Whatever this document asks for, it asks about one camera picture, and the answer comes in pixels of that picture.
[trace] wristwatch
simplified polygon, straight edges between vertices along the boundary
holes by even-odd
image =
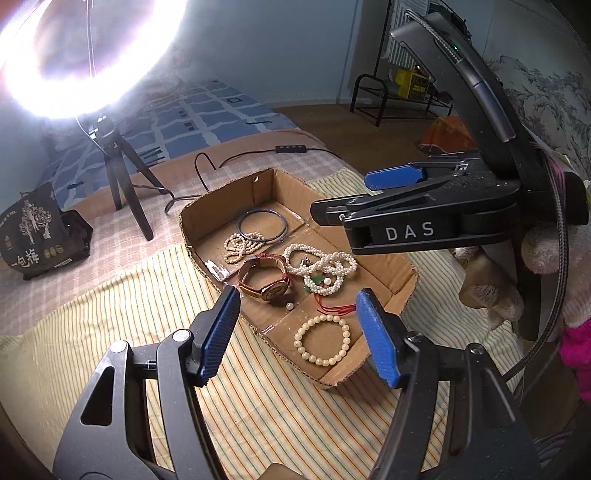
[[[262,288],[253,288],[245,282],[246,276],[253,268],[275,267],[281,271],[282,275],[277,280],[265,285]],[[285,269],[285,258],[281,255],[262,253],[254,257],[247,258],[244,265],[238,271],[238,287],[246,295],[261,299],[264,301],[273,301],[281,297],[290,286],[290,278]]]

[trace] glowing white light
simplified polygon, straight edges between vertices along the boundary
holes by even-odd
[[[131,89],[164,55],[174,39],[187,0],[154,0],[150,18],[137,29],[133,42],[116,62],[84,79],[41,77],[34,36],[51,0],[43,2],[12,39],[6,63],[8,90],[27,110],[49,118],[70,118],[92,113],[114,103]]]

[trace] small pearl strand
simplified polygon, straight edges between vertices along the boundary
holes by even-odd
[[[248,233],[248,236],[251,238],[258,238],[259,240],[265,238],[259,232]],[[264,245],[265,244],[246,240],[246,238],[239,233],[233,233],[223,244],[224,248],[228,251],[228,253],[223,256],[223,259],[228,265],[236,264],[245,256],[256,252]]]
[[[335,322],[338,323],[343,329],[343,344],[340,346],[340,352],[337,353],[337,355],[329,358],[328,360],[318,358],[314,355],[310,355],[308,352],[306,352],[306,347],[301,343],[303,336],[310,329],[310,327],[320,322]],[[349,325],[347,325],[347,320],[342,319],[338,315],[320,315],[308,320],[301,326],[301,328],[294,335],[294,346],[297,348],[298,353],[304,360],[308,360],[311,364],[316,364],[318,366],[329,367],[332,365],[336,365],[343,359],[345,355],[347,355],[347,350],[349,350],[349,345],[351,343],[350,337],[351,333],[349,332]]]
[[[290,264],[290,257],[295,251],[303,251],[314,255],[315,257],[319,257],[320,259],[310,265],[301,264],[298,267],[294,267]],[[355,257],[351,254],[348,254],[347,252],[334,252],[331,254],[325,254],[318,248],[304,244],[291,244],[283,252],[283,257],[285,258],[285,269],[288,271],[288,273],[303,277],[304,285],[306,285],[312,291],[312,293],[317,293],[318,295],[325,297],[337,293],[343,286],[345,276],[350,275],[357,270],[357,261],[355,260]],[[345,268],[341,263],[341,260],[348,262],[349,267]],[[336,280],[332,285],[329,286],[317,285],[310,278],[310,275],[315,272],[334,275]]]

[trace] pearl necklace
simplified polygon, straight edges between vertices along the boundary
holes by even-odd
[[[264,238],[259,232],[249,233],[248,236],[251,238],[258,238],[259,240]],[[265,244],[260,242],[251,242],[239,233],[233,233],[223,244],[224,248],[228,251],[228,253],[223,256],[223,259],[229,265],[236,264],[245,256],[256,252],[264,245]]]
[[[303,336],[310,329],[310,327],[320,322],[335,322],[341,325],[343,329],[343,345],[340,346],[340,352],[337,353],[335,356],[329,358],[328,360],[324,360],[314,355],[310,355],[308,352],[306,352],[306,347],[301,343]],[[304,360],[308,360],[311,364],[328,367],[329,365],[336,365],[343,359],[345,355],[347,355],[347,350],[349,350],[349,345],[351,343],[350,337],[351,333],[349,332],[349,325],[347,325],[347,320],[342,319],[338,315],[320,315],[318,317],[314,317],[313,319],[308,320],[301,326],[301,328],[294,335],[294,346],[297,348],[298,353]]]
[[[310,265],[300,264],[298,267],[294,267],[290,264],[291,254],[295,251],[303,251],[319,257],[320,259]],[[318,295],[328,296],[333,295],[339,291],[343,285],[343,281],[346,275],[349,275],[357,270],[357,261],[353,255],[347,252],[334,252],[331,254],[325,254],[322,250],[315,247],[304,244],[291,244],[283,252],[285,257],[285,269],[292,275],[298,275],[304,277],[304,285],[306,285],[312,293]],[[345,268],[340,262],[344,260],[349,263],[349,267]],[[314,272],[322,272],[336,277],[335,283],[331,286],[320,286],[317,285],[311,278],[310,275]]]

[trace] watch face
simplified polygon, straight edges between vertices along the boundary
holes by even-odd
[[[262,299],[265,301],[275,300],[277,297],[281,297],[283,294],[285,294],[288,288],[289,284],[284,281],[270,285],[265,290],[263,290]]]

